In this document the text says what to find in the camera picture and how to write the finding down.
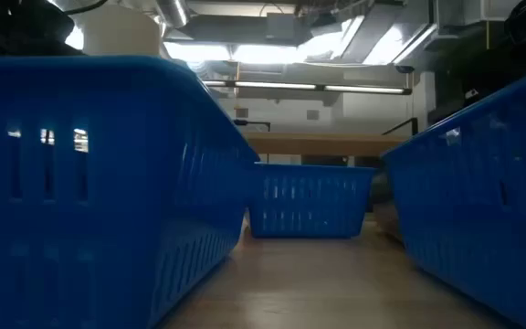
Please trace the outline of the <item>white shade wooden table lamp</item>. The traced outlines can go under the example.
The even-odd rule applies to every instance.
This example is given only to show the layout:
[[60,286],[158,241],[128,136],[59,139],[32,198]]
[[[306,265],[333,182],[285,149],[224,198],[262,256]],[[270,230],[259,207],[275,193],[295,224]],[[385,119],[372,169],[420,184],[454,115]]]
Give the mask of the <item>white shade wooden table lamp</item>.
[[79,16],[83,52],[91,56],[160,56],[161,31],[147,15],[118,5],[103,5]]

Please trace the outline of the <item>large blue plastic basket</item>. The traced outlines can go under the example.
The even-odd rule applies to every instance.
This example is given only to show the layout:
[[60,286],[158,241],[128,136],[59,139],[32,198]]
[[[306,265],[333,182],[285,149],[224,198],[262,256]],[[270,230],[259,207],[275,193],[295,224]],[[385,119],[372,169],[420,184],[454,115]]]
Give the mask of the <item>large blue plastic basket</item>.
[[237,244],[257,158],[179,64],[0,58],[0,329],[153,329]]

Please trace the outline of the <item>long ceiling tube light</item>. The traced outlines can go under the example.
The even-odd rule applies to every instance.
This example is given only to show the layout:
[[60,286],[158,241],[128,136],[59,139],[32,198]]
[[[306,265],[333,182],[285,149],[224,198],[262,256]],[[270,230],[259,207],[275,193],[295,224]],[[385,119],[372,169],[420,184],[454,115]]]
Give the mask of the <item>long ceiling tube light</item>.
[[375,87],[364,85],[326,85],[287,82],[262,82],[244,80],[203,80],[207,87],[214,88],[250,88],[250,89],[275,89],[275,90],[305,90],[320,92],[340,93],[366,93],[366,94],[390,94],[410,95],[412,89],[395,87]]

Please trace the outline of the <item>blue plastic slotted basket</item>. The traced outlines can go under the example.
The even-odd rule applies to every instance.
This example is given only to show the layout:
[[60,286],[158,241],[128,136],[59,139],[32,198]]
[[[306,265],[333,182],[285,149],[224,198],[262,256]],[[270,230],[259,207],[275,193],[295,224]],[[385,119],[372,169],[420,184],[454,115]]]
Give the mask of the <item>blue plastic slotted basket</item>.
[[410,257],[526,329],[526,77],[384,161]]
[[256,164],[249,224],[256,238],[352,238],[360,234],[374,170]]

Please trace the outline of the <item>wooden shelf black metal frame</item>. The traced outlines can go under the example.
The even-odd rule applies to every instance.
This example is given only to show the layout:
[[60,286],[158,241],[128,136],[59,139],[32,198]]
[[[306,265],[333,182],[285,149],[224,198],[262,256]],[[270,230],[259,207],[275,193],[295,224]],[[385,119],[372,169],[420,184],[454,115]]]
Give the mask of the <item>wooden shelf black metal frame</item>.
[[419,120],[411,117],[386,130],[381,135],[358,133],[274,133],[270,122],[253,122],[234,119],[236,126],[265,125],[266,132],[245,132],[251,148],[264,154],[269,163],[272,154],[378,157],[405,140],[393,132],[410,126],[411,136],[419,133]]

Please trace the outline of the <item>silver ceiling air duct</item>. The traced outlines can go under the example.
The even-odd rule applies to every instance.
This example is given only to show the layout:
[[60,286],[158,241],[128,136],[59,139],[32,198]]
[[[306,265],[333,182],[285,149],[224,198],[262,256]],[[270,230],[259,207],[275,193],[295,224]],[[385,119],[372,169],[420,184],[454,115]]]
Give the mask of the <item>silver ceiling air duct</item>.
[[190,10],[185,0],[155,0],[155,2],[167,26],[183,27],[190,20]]

